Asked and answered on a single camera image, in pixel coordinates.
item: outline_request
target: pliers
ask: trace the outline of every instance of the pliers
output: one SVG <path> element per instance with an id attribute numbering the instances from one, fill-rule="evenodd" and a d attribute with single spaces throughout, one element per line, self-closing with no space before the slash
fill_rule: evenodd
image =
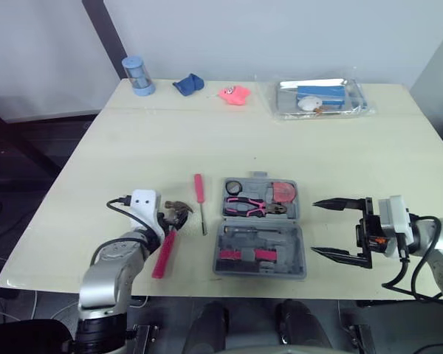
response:
<path id="1" fill-rule="evenodd" d="M 225 199 L 226 203 L 243 203 L 256 207 L 251 210 L 237 210 L 232 208 L 225 208 L 224 213 L 227 216 L 257 216 L 263 218 L 266 214 L 284 214 L 287 208 L 280 204 L 267 204 L 262 199 L 251 199 L 246 197 L 229 197 Z"/>

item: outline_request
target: screwdriver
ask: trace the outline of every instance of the screwdriver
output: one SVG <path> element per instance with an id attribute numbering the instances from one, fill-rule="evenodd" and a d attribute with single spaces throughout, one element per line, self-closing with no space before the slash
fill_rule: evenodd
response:
<path id="1" fill-rule="evenodd" d="M 200 215 L 202 216 L 202 234 L 207 234 L 207 228 L 205 227 L 205 218 L 204 218 L 204 210 L 202 208 L 202 204 L 205 201 L 204 197 L 204 182 L 202 180 L 202 175 L 197 173 L 193 177 L 193 182 L 195 184 L 195 193 L 197 194 L 197 203 L 200 204 Z"/>

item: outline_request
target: blue container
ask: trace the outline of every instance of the blue container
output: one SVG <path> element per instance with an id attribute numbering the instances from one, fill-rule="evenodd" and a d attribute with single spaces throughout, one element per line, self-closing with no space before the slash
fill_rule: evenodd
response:
<path id="1" fill-rule="evenodd" d="M 133 91 L 138 96 L 148 96 L 156 91 L 153 81 L 146 71 L 145 64 L 141 57 L 132 55 L 122 60 L 128 79 L 131 81 Z"/>

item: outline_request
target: blue cloth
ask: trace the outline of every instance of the blue cloth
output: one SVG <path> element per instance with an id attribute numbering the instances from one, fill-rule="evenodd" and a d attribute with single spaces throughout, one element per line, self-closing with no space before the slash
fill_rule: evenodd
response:
<path id="1" fill-rule="evenodd" d="M 189 96 L 195 91 L 204 88 L 204 81 L 197 75 L 190 74 L 185 79 L 180 80 L 178 83 L 172 83 L 176 89 L 184 96 Z"/>

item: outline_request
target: white wall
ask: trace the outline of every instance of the white wall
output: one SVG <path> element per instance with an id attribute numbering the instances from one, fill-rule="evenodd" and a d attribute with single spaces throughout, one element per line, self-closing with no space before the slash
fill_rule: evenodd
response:
<path id="1" fill-rule="evenodd" d="M 252 80 L 356 66 L 411 87 L 443 39 L 443 0 L 107 0 L 156 77 Z"/>
<path id="2" fill-rule="evenodd" d="M 118 76 L 80 0 L 0 0 L 0 116 L 100 110 Z"/>
<path id="3" fill-rule="evenodd" d="M 443 0 L 107 0 L 152 77 L 251 80 L 356 66 L 411 87 L 443 39 Z M 117 84 L 80 0 L 0 0 L 0 114 L 99 109 Z"/>
<path id="4" fill-rule="evenodd" d="M 443 138 L 443 42 L 413 85 L 411 94 Z"/>

